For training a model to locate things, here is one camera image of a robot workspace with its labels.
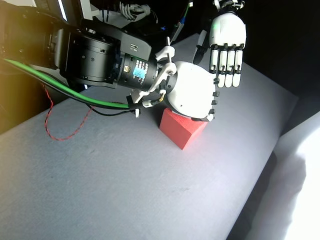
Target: blue sticker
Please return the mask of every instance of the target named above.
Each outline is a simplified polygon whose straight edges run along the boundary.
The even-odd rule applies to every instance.
[[[133,70],[134,77],[144,79],[146,77],[146,74],[147,74],[147,71],[139,67],[135,67],[135,69]]]

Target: red cube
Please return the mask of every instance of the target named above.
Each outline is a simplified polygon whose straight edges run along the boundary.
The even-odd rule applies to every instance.
[[[160,130],[182,150],[197,138],[208,122],[192,121],[175,114],[171,109],[163,111]]]

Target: red wire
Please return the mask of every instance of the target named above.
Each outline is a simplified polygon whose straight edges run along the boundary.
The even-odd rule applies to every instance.
[[[86,113],[86,115],[84,116],[84,119],[83,119],[83,121],[81,122],[80,126],[78,126],[77,129],[76,129],[71,135],[69,135],[69,136],[67,136],[67,137],[64,137],[64,138],[55,137],[55,136],[53,136],[53,135],[50,133],[50,131],[49,131],[49,129],[48,129],[48,119],[49,119],[49,117],[50,117],[50,115],[51,115],[51,113],[52,113],[52,109],[53,109],[53,107],[54,107],[54,102],[52,101],[52,99],[51,99],[51,97],[50,97],[50,95],[49,95],[48,90],[46,89],[46,87],[45,87],[43,84],[42,84],[42,86],[43,86],[43,88],[44,88],[44,90],[45,90],[46,96],[47,96],[48,99],[50,100],[50,109],[49,109],[48,113],[46,114],[46,116],[45,116],[45,121],[44,121],[44,128],[45,128],[46,133],[47,133],[48,136],[49,136],[50,138],[52,138],[53,140],[60,141],[60,142],[63,142],[63,141],[68,140],[68,139],[71,139],[71,138],[72,138],[74,135],[76,135],[76,134],[79,132],[79,130],[84,126],[84,124],[85,124],[85,122],[87,121],[90,113],[92,112],[92,109],[90,109],[90,110]]]

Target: bright light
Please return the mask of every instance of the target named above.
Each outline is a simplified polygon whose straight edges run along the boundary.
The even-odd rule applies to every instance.
[[[320,239],[320,128],[303,141],[297,154],[305,159],[306,177],[285,240]]]
[[[60,10],[61,10],[63,19],[68,21],[67,20],[67,16],[66,16],[66,12],[65,12],[65,9],[64,9],[64,5],[62,4],[62,1],[58,0],[58,3],[59,3],[59,7],[60,7]]]

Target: table surface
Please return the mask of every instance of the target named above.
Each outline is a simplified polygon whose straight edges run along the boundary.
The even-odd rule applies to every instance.
[[[197,38],[176,44],[175,61],[192,60]],[[215,120],[183,151],[159,130],[164,105],[139,119],[92,113],[63,142],[47,136],[43,112],[0,135],[0,239],[223,240],[296,100],[244,64],[240,87],[220,89]],[[87,111],[72,99],[56,105],[52,134],[68,135]]]

